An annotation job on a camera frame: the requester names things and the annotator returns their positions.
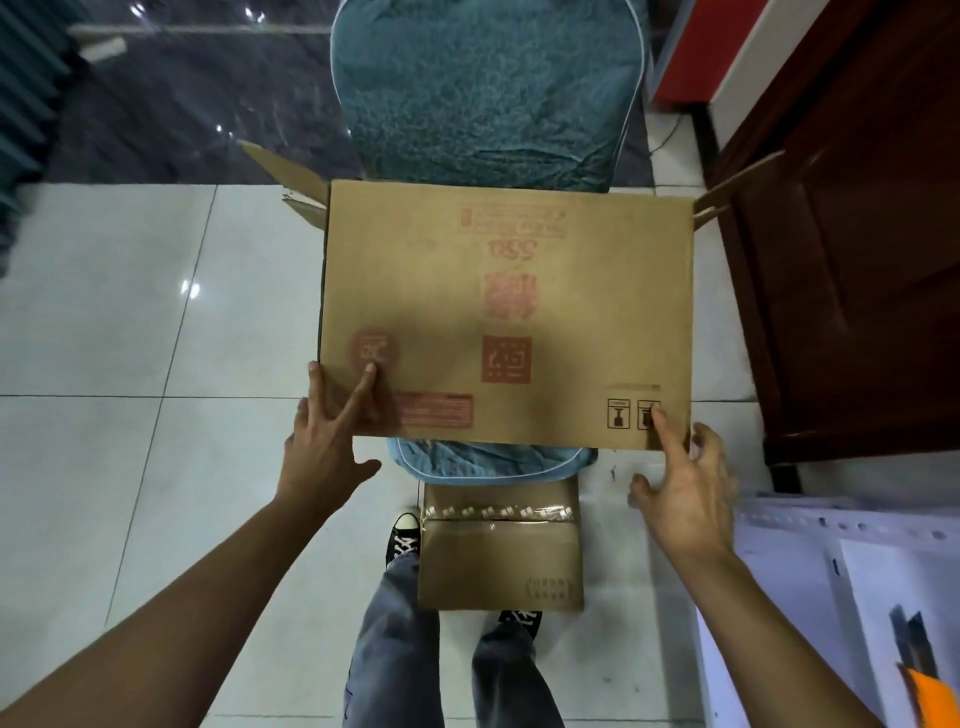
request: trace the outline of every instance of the sneaker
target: sneaker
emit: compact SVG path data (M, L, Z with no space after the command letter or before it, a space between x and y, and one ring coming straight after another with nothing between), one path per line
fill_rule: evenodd
M394 530L390 532L387 566L389 567L397 556L411 552L420 555L420 521L414 514L404 513L396 519Z
M515 621L527 631L531 640L535 640L537 632L540 630L541 619L543 619L543 612L511 612L505 610L500 613L500 619L496 622L497 624L503 624L504 622Z

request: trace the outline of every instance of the cardboard box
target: cardboard box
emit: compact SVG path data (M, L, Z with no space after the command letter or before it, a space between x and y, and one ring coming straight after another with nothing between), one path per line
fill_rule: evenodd
M423 491L420 606L582 611L576 478Z
M365 434L559 447L658 449L655 401L686 435L694 228L772 171L694 201L327 182L244 148L326 230L331 408L374 360L381 416Z

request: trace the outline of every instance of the floor tile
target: floor tile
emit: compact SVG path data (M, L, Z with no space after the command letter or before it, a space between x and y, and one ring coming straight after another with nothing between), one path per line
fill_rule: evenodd
M661 583L655 547L640 514L627 506L635 472L659 481L662 453L601 450L581 473L587 606L579 615L547 614L537 637L540 670L565 719L702 717L689 613L660 612L659 591L674 596L676 584ZM469 660L489 619L443 615L441 692L448 716L473 715Z
M648 111L646 126L657 187L663 184L703 185L704 171L689 114Z
M0 708L100 636L158 407L0 398Z
M658 187L665 197L699 197L703 187ZM696 232L693 249L693 400L754 401L756 388L716 221Z
M328 179L360 175L328 36L127 36L64 102L48 182L270 184L247 139Z
M0 285L0 394L162 394L213 187L31 192Z
M610 192L614 195L654 195L656 190L653 187L611 187Z
M773 492L770 470L763 462L763 418L756 402L693 402L692 414L694 421L709 425L723 438L741 495Z
M853 496L887 507L956 506L960 450L800 463L807 496Z
M128 615L272 496L294 400L165 400L110 623ZM314 538L280 584L211 713L338 716L360 621L396 514L417 481L386 441L357 438L383 470Z
M317 357L324 234L283 188L217 188L169 396L301 397Z

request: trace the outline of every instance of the jeans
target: jeans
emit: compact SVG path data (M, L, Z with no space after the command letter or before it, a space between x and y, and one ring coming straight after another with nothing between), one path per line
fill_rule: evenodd
M417 606L420 560L387 568L360 628L344 694L345 728L442 728L440 616ZM534 664L534 641L515 622L497 624L473 653L479 728L563 728Z

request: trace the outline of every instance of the dark wooden door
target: dark wooden door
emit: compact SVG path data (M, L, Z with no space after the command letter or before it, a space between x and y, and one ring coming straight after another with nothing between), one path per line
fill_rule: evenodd
M721 220L767 461L960 448L960 3L834 0L818 34L727 155L785 152Z

